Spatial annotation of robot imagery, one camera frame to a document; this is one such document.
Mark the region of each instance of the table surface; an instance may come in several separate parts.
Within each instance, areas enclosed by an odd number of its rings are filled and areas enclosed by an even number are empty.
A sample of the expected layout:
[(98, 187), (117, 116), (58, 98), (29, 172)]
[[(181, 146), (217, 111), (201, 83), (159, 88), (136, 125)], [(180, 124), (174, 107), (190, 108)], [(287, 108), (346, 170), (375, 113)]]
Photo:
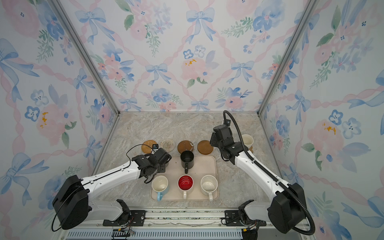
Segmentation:
[[(255, 157), (271, 171), (281, 175), (257, 114), (233, 113), (233, 116), (241, 133), (253, 137)], [(155, 140), (158, 144), (164, 139), (173, 139), (176, 147), (170, 154), (179, 155), (177, 151), (179, 142), (189, 140), (197, 147), (201, 140), (210, 140), (213, 127), (222, 123), (222, 113), (124, 112), (121, 114), (117, 128), (100, 163), (98, 173), (126, 163), (128, 159), (125, 153), (128, 149), (150, 139)], [(234, 126), (232, 126), (232, 132), (234, 140), (239, 141)], [(132, 157), (139, 154), (142, 154), (140, 147), (132, 149), (129, 153)], [(201, 155), (197, 149), (194, 150), (194, 154)], [(217, 148), (210, 155), (216, 159), (217, 180), (220, 188), (220, 196), (213, 202), (154, 201), (149, 196), (151, 184), (145, 184), (143, 178), (121, 184), (101, 194), (97, 199), (103, 201), (123, 199), (129, 207), (145, 208), (237, 208), (250, 199), (269, 202), (267, 195), (250, 176), (232, 165), (231, 162), (221, 159)]]

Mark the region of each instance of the blue mug handle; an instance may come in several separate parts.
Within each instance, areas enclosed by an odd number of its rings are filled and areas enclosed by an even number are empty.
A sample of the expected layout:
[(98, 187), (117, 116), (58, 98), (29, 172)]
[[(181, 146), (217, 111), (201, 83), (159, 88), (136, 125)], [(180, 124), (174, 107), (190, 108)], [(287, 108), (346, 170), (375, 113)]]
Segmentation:
[(163, 198), (163, 194), (161, 192), (158, 192), (157, 193), (157, 201), (160, 202), (162, 198)]

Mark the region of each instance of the mug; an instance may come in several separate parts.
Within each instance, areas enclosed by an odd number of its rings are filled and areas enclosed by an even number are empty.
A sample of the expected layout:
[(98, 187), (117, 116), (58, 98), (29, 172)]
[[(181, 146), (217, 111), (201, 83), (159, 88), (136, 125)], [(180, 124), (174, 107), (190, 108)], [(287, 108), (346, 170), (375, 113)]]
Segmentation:
[(193, 191), (193, 179), (190, 175), (183, 175), (177, 181), (179, 190), (183, 194), (184, 200), (187, 199), (187, 192), (191, 193)]
[(213, 193), (218, 187), (217, 179), (212, 175), (205, 175), (200, 181), (200, 186), (201, 192), (209, 196), (209, 201), (212, 202), (214, 200)]
[(248, 134), (244, 134), (244, 135), (241, 135), (243, 137), (243, 142), (244, 142), (244, 145), (247, 146), (247, 148), (250, 148), (253, 144), (253, 137), (248, 135)]
[(194, 163), (194, 155), (191, 151), (184, 151), (181, 155), (181, 166), (185, 169), (185, 174), (188, 173), (188, 169), (191, 169), (193, 167)]
[(157, 201), (160, 202), (169, 190), (168, 179), (164, 176), (157, 176), (152, 181), (152, 189), (157, 192)]

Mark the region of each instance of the floral wallpaper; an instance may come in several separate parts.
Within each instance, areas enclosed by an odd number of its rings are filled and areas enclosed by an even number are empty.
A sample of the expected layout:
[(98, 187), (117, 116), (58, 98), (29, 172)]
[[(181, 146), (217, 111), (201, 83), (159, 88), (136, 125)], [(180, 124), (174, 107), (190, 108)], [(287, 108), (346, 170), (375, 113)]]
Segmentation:
[(115, 114), (46, 1), (2, 0), (0, 22), (0, 239), (51, 239), (54, 197)]
[(120, 110), (255, 111), (307, 0), (61, 3)]
[(383, 10), (379, 0), (320, 0), (262, 112), (318, 240), (384, 239)]

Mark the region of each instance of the tray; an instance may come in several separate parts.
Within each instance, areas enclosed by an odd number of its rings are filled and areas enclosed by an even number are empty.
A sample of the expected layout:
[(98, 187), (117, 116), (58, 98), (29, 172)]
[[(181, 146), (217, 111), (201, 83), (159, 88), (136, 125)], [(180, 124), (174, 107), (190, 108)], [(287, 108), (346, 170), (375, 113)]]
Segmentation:
[[(169, 191), (161, 199), (162, 201), (209, 201), (208, 196), (204, 195), (200, 190), (200, 181), (205, 175), (212, 175), (217, 179), (216, 159), (213, 156), (195, 156), (195, 164), (188, 170), (194, 181), (194, 189), (187, 194), (187, 199), (183, 199), (183, 194), (180, 192), (177, 185), (179, 177), (184, 175), (184, 168), (181, 166), (180, 156), (172, 156), (169, 161), (165, 173), (156, 174), (157, 176), (165, 176), (168, 179)], [(219, 187), (213, 193), (213, 198), (216, 200), (219, 196)], [(157, 193), (151, 188), (151, 199), (157, 201)]]

